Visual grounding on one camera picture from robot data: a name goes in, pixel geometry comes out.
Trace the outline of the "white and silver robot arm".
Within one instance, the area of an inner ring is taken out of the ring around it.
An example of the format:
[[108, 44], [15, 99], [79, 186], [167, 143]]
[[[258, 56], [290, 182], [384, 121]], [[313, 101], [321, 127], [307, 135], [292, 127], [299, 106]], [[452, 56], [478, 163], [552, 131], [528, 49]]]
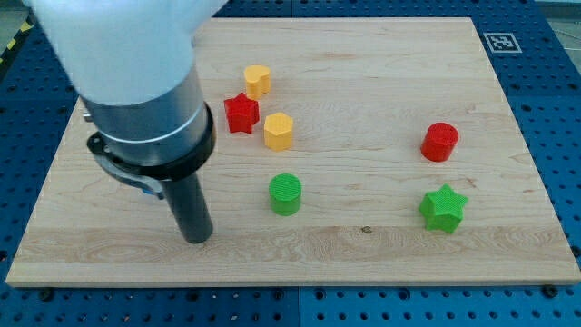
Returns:
[[159, 197], [200, 196], [212, 116], [192, 35], [225, 0], [28, 0], [97, 128], [88, 143], [113, 178]]

